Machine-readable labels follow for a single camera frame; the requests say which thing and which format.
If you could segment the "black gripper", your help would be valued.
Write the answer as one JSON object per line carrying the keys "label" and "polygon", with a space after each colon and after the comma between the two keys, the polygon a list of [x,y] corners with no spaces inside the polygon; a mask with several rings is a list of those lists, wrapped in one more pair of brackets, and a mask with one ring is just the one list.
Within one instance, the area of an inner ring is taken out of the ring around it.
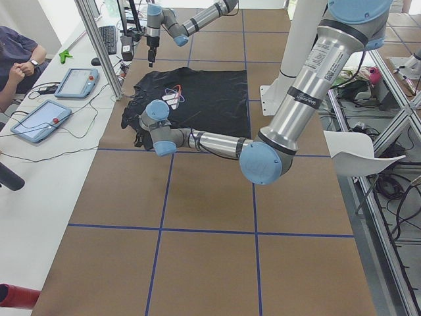
{"label": "black gripper", "polygon": [[149,50],[148,50],[149,67],[152,68],[153,64],[155,63],[155,53],[157,52],[157,48],[160,45],[160,37],[147,36],[147,45],[149,47]]}
{"label": "black gripper", "polygon": [[153,149],[153,141],[149,131],[138,130],[136,132],[136,138],[134,140],[135,147],[143,147],[145,150]]}

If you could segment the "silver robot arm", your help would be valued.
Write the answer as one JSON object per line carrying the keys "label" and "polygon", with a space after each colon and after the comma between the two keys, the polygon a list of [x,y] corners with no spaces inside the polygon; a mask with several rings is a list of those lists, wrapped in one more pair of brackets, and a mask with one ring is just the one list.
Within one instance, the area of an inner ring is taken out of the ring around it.
{"label": "silver robot arm", "polygon": [[269,125],[254,140],[171,128],[170,108],[163,100],[150,102],[139,125],[151,136],[157,155],[190,147],[239,161],[252,183],[271,184],[291,167],[297,140],[319,108],[349,57],[384,44],[391,1],[298,1],[283,60],[292,56],[293,75],[280,73],[263,89],[262,99],[274,106]]}
{"label": "silver robot arm", "polygon": [[157,48],[160,44],[161,27],[163,26],[177,46],[184,46],[189,37],[199,32],[221,16],[227,16],[237,6],[238,1],[217,1],[210,7],[197,13],[184,23],[177,21],[176,13],[169,8],[149,3],[147,7],[146,37],[149,67],[153,67],[156,61]]}

